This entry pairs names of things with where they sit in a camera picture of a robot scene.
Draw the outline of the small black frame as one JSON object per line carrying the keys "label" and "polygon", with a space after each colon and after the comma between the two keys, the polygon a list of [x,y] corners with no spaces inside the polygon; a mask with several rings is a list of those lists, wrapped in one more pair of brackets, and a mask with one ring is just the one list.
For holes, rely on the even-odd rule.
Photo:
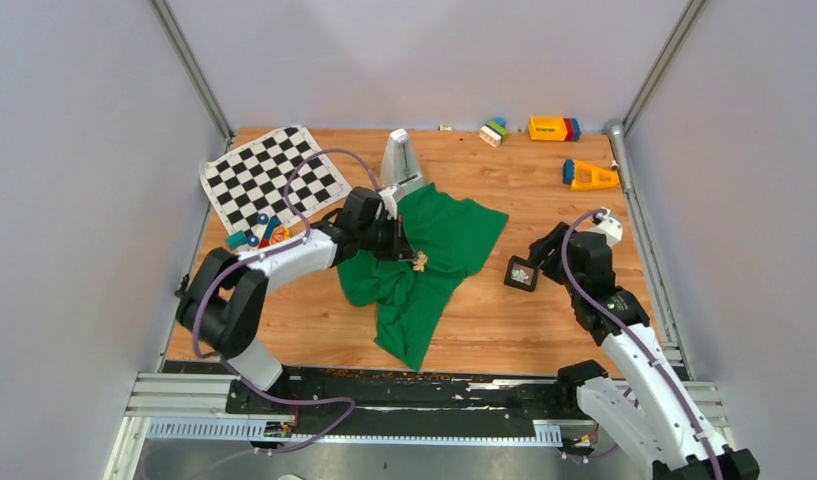
{"label": "small black frame", "polygon": [[528,259],[511,256],[503,284],[526,292],[534,292],[538,283],[538,268]]}

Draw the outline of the silver brooch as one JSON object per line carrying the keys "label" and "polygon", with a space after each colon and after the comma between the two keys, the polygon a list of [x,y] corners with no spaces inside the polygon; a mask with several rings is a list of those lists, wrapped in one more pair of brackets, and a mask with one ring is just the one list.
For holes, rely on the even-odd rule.
{"label": "silver brooch", "polygon": [[528,269],[524,268],[515,268],[511,271],[511,278],[514,281],[528,284],[531,282],[531,273]]}

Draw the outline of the green garment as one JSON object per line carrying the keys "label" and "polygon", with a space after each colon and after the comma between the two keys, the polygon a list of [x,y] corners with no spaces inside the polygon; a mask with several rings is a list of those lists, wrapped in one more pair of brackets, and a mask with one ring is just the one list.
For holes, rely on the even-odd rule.
{"label": "green garment", "polygon": [[455,290],[484,267],[509,216],[456,199],[433,183],[404,197],[399,211],[410,244],[426,255],[421,271],[409,261],[378,260],[360,251],[337,272],[352,306],[376,306],[376,345],[419,370]]}

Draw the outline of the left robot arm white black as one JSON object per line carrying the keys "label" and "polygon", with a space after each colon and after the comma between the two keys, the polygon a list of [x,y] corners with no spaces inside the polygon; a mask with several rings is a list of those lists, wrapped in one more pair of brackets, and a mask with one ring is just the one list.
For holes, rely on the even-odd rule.
{"label": "left robot arm white black", "polygon": [[385,261],[415,259],[398,211],[403,196],[398,186],[380,191],[355,187],[341,208],[287,241],[244,253],[211,250],[195,277],[177,291],[176,320],[251,382],[252,400],[263,411],[282,411],[290,386],[279,379],[282,364],[257,338],[267,296],[360,252]]}

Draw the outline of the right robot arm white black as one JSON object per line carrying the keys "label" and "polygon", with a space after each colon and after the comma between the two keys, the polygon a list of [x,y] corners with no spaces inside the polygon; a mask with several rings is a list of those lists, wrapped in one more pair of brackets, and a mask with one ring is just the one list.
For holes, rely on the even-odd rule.
{"label": "right robot arm white black", "polygon": [[757,479],[747,449],[731,447],[669,364],[638,299],[616,282],[611,243],[622,230],[604,219],[588,231],[561,222],[529,248],[535,270],[568,292],[577,323],[622,371],[625,395],[589,360],[559,370],[555,403],[568,417],[599,423],[647,479]]}

